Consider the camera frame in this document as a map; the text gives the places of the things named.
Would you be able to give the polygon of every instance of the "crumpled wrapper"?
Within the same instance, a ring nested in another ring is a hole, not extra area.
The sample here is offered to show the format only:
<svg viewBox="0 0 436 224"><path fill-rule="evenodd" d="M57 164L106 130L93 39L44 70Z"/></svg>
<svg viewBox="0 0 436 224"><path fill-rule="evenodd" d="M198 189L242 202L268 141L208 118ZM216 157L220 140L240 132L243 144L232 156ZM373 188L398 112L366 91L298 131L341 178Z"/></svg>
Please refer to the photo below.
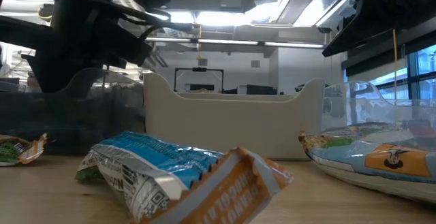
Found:
<svg viewBox="0 0 436 224"><path fill-rule="evenodd" d="M30 163L43 153L46 143L47 134L32 142L14 136L0 135L0 166Z"/></svg>
<svg viewBox="0 0 436 224"><path fill-rule="evenodd" d="M248 223L293 176L243 148L226 154L132 132L95 145L76 179L104 178L134 223Z"/></svg>

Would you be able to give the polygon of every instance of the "wooden surface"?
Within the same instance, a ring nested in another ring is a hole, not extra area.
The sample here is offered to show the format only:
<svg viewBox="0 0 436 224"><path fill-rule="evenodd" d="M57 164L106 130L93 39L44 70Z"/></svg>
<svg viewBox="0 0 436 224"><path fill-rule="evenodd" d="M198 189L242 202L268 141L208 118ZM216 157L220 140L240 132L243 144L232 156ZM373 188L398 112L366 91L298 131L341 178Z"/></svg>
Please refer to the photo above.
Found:
<svg viewBox="0 0 436 224"><path fill-rule="evenodd" d="M104 182L79 184L80 158L41 157L0 168L0 223L115 224L126 210ZM295 181L252 223L436 223L436 206L355 187L325 175L311 162L288 165Z"/></svg>

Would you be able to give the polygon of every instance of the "snack bar wrapper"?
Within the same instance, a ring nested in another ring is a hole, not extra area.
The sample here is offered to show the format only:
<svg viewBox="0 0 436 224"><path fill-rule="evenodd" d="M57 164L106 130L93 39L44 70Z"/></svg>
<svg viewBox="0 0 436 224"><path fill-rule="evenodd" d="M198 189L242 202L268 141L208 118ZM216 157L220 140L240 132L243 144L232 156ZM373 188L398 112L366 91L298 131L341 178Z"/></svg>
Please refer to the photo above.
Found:
<svg viewBox="0 0 436 224"><path fill-rule="evenodd" d="M325 173L345 182L436 203L435 133L417 125L361 123L322 135L300 135L307 155Z"/></svg>
<svg viewBox="0 0 436 224"><path fill-rule="evenodd" d="M248 223L293 176L242 148L226 154L123 132L94 145L76 179L104 178L135 223Z"/></svg>
<svg viewBox="0 0 436 224"><path fill-rule="evenodd" d="M30 163L43 153L46 143L47 134L32 142L14 136L0 135L0 166Z"/></svg>

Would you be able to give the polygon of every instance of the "ceiling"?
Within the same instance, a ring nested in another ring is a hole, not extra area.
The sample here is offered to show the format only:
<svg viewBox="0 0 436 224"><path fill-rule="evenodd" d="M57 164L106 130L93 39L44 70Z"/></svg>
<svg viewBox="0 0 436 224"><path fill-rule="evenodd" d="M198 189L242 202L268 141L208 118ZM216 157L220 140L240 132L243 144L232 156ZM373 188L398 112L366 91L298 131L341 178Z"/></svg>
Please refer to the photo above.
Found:
<svg viewBox="0 0 436 224"><path fill-rule="evenodd" d="M207 8L207 2L212 0L172 0L168 4L165 10L170 12L190 12L194 19L199 16L201 11L199 10L184 10L192 9L197 4L197 7ZM0 14L11 15L12 17L28 20L35 23L42 23L37 17L37 10L43 3L51 2L51 0L4 0L0 9ZM312 2L312 0L290 0L285 5L283 13L280 15L276 22L265 22L260 24L249 25L237 25L237 26L202 26L201 37L211 39L236 39L236 40L257 40L257 41L277 41L277 42L301 42L301 43L314 43L325 44L325 36L320 33L316 27L295 27L292 26L293 21L297 20L302 14L304 14L305 8ZM323 8L315 8L321 15L325 13L325 10L331 6L330 3L322 3ZM347 11L351 5L346 3L336 11L329 19L327 19L322 27L335 28L341 19L343 12ZM120 24L131 31L135 35L140 35L144 29L142 27L130 24L129 22L120 21ZM168 33L161 31L160 36L165 36ZM195 29L191 33L178 33L190 37L197 37L199 35L199 29ZM175 51L175 52L187 52L197 51L196 45L189 44L160 44L159 49L161 51ZM256 47L256 46L232 46L232 45L219 45L219 44L202 44L202 51L209 52L253 52L263 53L265 57L269 57L274 51L271 47Z"/></svg>

